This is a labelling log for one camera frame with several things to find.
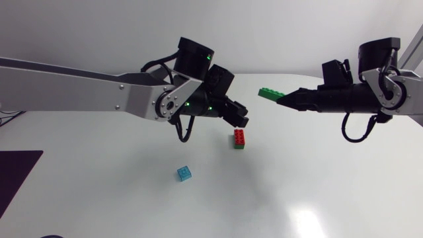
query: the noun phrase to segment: toy block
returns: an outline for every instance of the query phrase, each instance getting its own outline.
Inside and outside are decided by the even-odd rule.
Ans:
[[[261,88],[258,91],[258,95],[260,97],[264,97],[264,98],[272,100],[274,102],[276,102],[281,97],[285,96],[285,94],[283,94],[283,93],[280,93],[280,92],[277,92],[275,90],[268,89],[268,88]]]
[[[188,166],[184,166],[184,167],[178,169],[178,175],[180,177],[181,182],[189,179],[190,177],[192,177],[190,169],[188,168]]]
[[[244,130],[237,130],[233,131],[233,137],[235,138],[235,149],[244,149],[245,146],[245,138],[244,138]]]

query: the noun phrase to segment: dark purple mat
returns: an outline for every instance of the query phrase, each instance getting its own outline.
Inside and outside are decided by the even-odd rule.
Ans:
[[[0,218],[43,151],[0,151]]]

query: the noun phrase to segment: blue lego brick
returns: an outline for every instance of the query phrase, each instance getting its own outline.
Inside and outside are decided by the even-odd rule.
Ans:
[[[178,175],[180,177],[181,182],[189,179],[190,177],[192,177],[190,169],[188,168],[188,166],[184,166],[184,167],[178,169]]]

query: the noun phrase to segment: white table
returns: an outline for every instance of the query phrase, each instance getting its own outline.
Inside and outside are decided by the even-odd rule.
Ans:
[[[29,112],[0,129],[0,150],[44,150],[0,219],[0,237],[421,237],[422,128],[377,124],[342,138],[342,114],[297,112],[257,96],[323,80],[237,75],[249,110],[244,150],[233,128],[197,118],[174,128],[124,112]],[[352,115],[351,137],[369,115]],[[179,182],[188,165],[192,178]]]

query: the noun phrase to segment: black wire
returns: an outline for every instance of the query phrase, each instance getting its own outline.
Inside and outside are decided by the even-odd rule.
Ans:
[[[3,112],[3,111],[0,111],[0,112],[3,113],[3,114],[15,114],[15,113],[18,113],[20,111],[15,111],[15,112]]]
[[[146,63],[141,68],[141,72],[146,72],[149,68],[151,68],[151,67],[153,67],[155,65],[158,65],[160,63],[166,63],[168,61],[174,60],[174,59],[176,59],[176,57],[178,57],[178,52],[175,53],[175,54],[173,54],[173,55],[171,55],[171,56],[167,56],[167,57],[164,57],[164,58],[161,58],[161,59],[158,59],[158,60],[150,61],[150,62]]]
[[[194,125],[195,116],[190,117],[190,122],[188,123],[188,128],[186,129],[185,136],[182,136],[182,123],[180,122],[180,118],[178,117],[178,121],[174,125],[176,128],[176,132],[178,134],[179,140],[182,142],[187,142],[190,139],[192,126]]]
[[[164,67],[167,71],[167,74],[169,75],[169,79],[171,80],[171,84],[173,84],[173,76],[172,76],[172,71],[169,69],[169,67],[167,67],[167,65],[165,64],[168,61],[174,60],[176,59],[176,57],[178,57],[178,52],[171,55],[171,56],[167,56],[165,58],[162,59],[158,59],[158,60],[153,60],[150,61],[148,63],[146,63],[142,68],[141,68],[141,72],[146,72],[149,68],[156,66],[156,65],[161,65],[162,67]]]
[[[13,116],[4,116],[4,117],[1,117],[0,118],[0,127],[1,126],[4,126],[5,124],[9,123],[11,120],[17,118],[18,116],[20,116],[20,115],[22,115],[24,113],[25,113],[25,111],[21,111],[21,112],[17,113],[16,115],[13,115]],[[4,118],[10,118],[10,119],[8,119],[6,122],[2,123]]]
[[[377,119],[377,115],[373,115],[373,116],[371,116],[370,117],[370,119],[369,119],[369,123],[367,123],[367,129],[366,129],[366,131],[365,131],[365,134],[363,135],[363,137],[361,137],[360,139],[351,139],[351,138],[349,138],[348,136],[347,136],[347,134],[346,134],[346,132],[345,132],[345,127],[346,127],[346,123],[347,123],[347,121],[348,121],[348,117],[350,116],[350,113],[348,113],[347,112],[347,114],[345,114],[345,117],[344,117],[344,119],[343,119],[343,121],[342,121],[342,127],[341,127],[341,130],[342,130],[342,135],[344,136],[344,138],[347,140],[347,141],[349,141],[349,142],[352,142],[352,143],[359,143],[359,142],[362,142],[363,140],[365,140],[367,137],[368,137],[368,135],[370,134],[370,132],[372,131],[372,129],[373,129],[373,127],[375,126],[375,124],[376,124],[376,119]]]
[[[399,76],[399,75],[401,75],[401,72],[398,70],[398,68],[397,67],[395,67],[394,65],[390,65],[389,66],[389,68],[390,69],[393,69],[394,71],[395,71],[395,73]]]
[[[394,58],[395,52],[395,49],[391,50],[391,53],[386,59],[385,65],[382,67],[381,72],[379,73],[379,88],[382,90],[382,93],[385,98],[389,100],[393,97],[393,93],[389,91],[388,87],[386,86],[385,76],[387,75],[388,69],[392,66],[391,63]]]

